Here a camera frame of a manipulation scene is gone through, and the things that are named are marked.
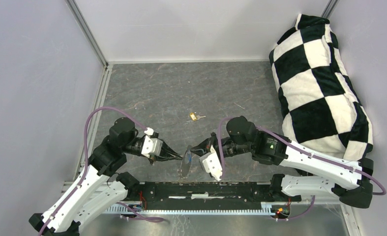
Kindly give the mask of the metal keyring plate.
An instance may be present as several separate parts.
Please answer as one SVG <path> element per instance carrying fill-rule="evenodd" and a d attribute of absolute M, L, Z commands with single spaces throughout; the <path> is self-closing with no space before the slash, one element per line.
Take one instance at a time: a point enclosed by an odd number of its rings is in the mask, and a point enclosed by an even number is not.
<path fill-rule="evenodd" d="M 192 148 L 193 146 L 191 145 L 187 147 L 184 157 L 181 161 L 181 165 L 179 169 L 179 174 L 181 178 L 185 178 L 189 174 L 191 164 L 192 164 L 192 156 L 193 156 Z"/>

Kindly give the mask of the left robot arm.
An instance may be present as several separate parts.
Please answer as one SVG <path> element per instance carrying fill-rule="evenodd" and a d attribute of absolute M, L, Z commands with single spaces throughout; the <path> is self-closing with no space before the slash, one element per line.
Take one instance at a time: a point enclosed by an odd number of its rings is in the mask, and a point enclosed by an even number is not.
<path fill-rule="evenodd" d="M 44 213 L 35 213 L 31 226 L 41 236 L 78 236 L 91 221 L 113 204 L 134 200 L 139 195 L 139 181 L 130 173 L 117 176 L 106 190 L 94 192 L 127 162 L 127 154 L 155 161 L 181 160 L 152 129 L 139 137 L 135 122 L 122 117 L 109 129 L 109 135 L 85 161 L 85 168 L 63 196 Z"/>

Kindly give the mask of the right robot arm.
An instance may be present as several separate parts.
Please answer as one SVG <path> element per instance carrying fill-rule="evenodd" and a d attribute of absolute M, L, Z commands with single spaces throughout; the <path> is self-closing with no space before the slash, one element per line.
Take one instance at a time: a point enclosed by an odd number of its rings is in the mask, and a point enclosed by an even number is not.
<path fill-rule="evenodd" d="M 369 208 L 373 197 L 373 161 L 350 161 L 329 156 L 304 147 L 287 137 L 263 131 L 240 116 L 226 124 L 228 137 L 218 133 L 200 144 L 189 147 L 187 153 L 200 157 L 203 169 L 220 181 L 225 172 L 225 158 L 250 153 L 260 164 L 294 168 L 307 175 L 275 174 L 269 195 L 280 201 L 286 196 L 332 196 L 341 203 L 357 208 Z"/>

